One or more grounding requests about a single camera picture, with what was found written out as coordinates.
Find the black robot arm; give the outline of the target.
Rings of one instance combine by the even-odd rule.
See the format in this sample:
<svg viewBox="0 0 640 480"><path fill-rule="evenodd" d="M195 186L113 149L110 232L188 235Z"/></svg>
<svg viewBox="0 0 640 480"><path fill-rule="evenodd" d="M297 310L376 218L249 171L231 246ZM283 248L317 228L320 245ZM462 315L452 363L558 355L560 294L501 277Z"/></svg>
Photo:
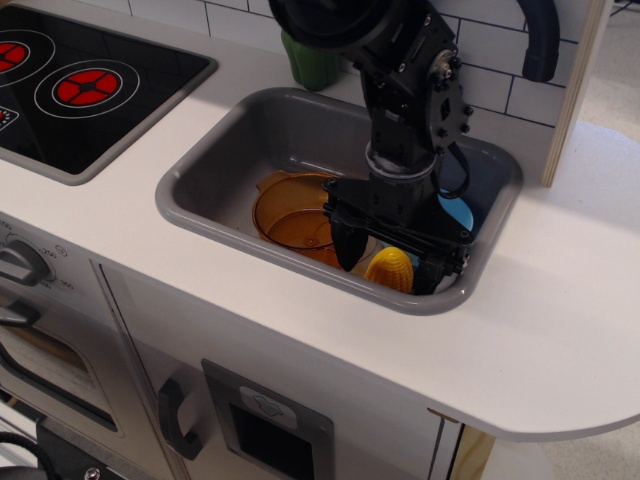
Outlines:
<svg viewBox="0 0 640 480"><path fill-rule="evenodd" d="M474 239L442 206L467 190L440 181L446 155L468 168L457 141L471 109L453 32L427 1L274 1L270 8L295 41L342 55L360 73L371 119L369 176L324 183L340 266L352 269L377 238L416 256L413 291L433 293L463 271Z"/></svg>

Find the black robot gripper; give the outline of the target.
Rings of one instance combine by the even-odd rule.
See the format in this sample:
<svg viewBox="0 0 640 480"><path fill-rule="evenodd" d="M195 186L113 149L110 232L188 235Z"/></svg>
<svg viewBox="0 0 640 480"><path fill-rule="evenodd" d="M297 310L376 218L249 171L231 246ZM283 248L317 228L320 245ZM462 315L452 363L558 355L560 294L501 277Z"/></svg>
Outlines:
<svg viewBox="0 0 640 480"><path fill-rule="evenodd" d="M414 256L414 295L434 294L449 285L466 267L474 234L451 218L438 195L459 198L469 178L455 188L441 188L436 174L413 180L367 180L331 177L323 188L324 204L340 267L350 272L363 257L369 237L396 246Z"/></svg>

